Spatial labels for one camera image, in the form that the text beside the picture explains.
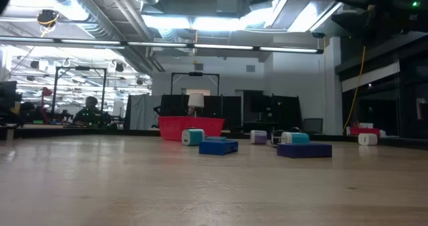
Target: metal frame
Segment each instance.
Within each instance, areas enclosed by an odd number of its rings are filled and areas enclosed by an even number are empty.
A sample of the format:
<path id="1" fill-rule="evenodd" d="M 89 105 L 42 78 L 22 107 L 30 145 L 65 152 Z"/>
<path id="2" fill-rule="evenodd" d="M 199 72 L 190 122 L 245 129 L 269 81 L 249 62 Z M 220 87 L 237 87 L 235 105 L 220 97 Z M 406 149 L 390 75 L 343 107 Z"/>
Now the metal frame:
<path id="1" fill-rule="evenodd" d="M 184 73 L 184 72 L 173 72 L 171 73 L 171 95 L 173 94 L 173 86 L 175 84 L 175 82 L 178 82 L 179 79 L 177 79 L 177 81 L 174 82 L 174 76 L 175 75 L 188 75 L 188 76 L 192 76 L 191 75 L 192 72 L 189 73 Z M 206 73 L 201 73 L 202 76 L 217 76 L 217 95 L 220 95 L 220 74 L 206 74 Z"/>
<path id="2" fill-rule="evenodd" d="M 52 97 L 52 110 L 51 113 L 55 113 L 55 102 L 56 102 L 56 89 L 57 89 L 57 85 L 58 85 L 58 79 L 61 78 L 62 75 L 58 76 L 58 72 L 61 69 L 76 69 L 76 66 L 71 66 L 71 67 L 65 67 L 65 66 L 58 66 L 56 67 L 56 72 L 55 72 L 55 84 L 53 85 L 53 97 Z M 106 80 L 107 80 L 107 68 L 89 68 L 89 70 L 103 70 L 104 71 L 104 78 L 102 81 L 102 97 L 101 97 L 101 113 L 103 113 L 104 110 L 104 95 L 106 93 Z"/>
<path id="3" fill-rule="evenodd" d="M 40 37 L 13 37 L 0 36 L 0 40 L 13 45 L 36 45 L 54 47 L 88 47 L 96 49 L 124 49 L 124 47 L 163 47 L 163 48 L 190 48 L 190 49 L 228 49 L 254 52 L 278 52 L 278 53 L 308 53 L 321 54 L 323 49 L 302 47 L 270 47 L 262 45 L 225 45 L 206 43 L 169 43 L 152 41 L 106 41 L 95 39 L 60 39 Z"/>

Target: blue block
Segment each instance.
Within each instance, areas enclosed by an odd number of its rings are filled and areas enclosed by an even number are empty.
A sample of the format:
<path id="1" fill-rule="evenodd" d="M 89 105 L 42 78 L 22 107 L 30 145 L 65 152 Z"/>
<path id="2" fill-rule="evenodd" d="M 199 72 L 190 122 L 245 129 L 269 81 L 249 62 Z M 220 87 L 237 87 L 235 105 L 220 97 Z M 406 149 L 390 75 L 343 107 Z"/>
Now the blue block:
<path id="1" fill-rule="evenodd" d="M 289 158 L 332 157 L 332 145 L 279 143 L 276 147 L 276 154 Z"/>
<path id="2" fill-rule="evenodd" d="M 235 140 L 203 140 L 199 143 L 199 154 L 225 155 L 238 151 L 238 141 Z"/>
<path id="3" fill-rule="evenodd" d="M 208 136 L 205 140 L 227 140 L 225 136 Z"/>

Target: teal cylinder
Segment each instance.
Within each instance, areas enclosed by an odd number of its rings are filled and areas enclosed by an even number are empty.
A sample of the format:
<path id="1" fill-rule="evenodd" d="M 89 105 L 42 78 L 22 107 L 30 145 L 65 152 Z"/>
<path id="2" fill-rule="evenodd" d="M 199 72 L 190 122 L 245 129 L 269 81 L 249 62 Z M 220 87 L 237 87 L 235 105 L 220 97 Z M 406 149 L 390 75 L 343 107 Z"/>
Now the teal cylinder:
<path id="1" fill-rule="evenodd" d="M 205 139 L 202 129 L 186 129 L 181 133 L 181 142 L 184 146 L 198 146 Z"/>

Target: person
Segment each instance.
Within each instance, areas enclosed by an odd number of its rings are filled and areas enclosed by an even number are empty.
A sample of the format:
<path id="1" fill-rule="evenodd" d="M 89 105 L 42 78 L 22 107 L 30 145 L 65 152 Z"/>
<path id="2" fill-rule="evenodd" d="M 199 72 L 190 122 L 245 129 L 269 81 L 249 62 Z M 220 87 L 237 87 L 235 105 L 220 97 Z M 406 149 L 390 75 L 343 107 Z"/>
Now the person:
<path id="1" fill-rule="evenodd" d="M 93 96 L 86 98 L 85 107 L 74 116 L 73 124 L 91 125 L 99 123 L 101 120 L 101 111 L 97 109 L 98 100 Z"/>
<path id="2" fill-rule="evenodd" d="M 187 111 L 187 116 L 195 116 L 195 107 L 194 106 L 189 106 L 188 107 L 188 111 Z"/>

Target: purple block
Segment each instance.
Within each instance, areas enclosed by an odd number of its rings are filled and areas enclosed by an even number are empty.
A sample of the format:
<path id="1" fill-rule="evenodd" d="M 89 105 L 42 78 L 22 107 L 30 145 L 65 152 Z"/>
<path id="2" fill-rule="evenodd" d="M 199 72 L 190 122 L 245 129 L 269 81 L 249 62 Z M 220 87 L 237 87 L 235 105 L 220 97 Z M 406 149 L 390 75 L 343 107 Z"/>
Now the purple block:
<path id="1" fill-rule="evenodd" d="M 276 146 L 276 154 L 290 158 L 332 157 L 332 145 L 279 143 Z"/>

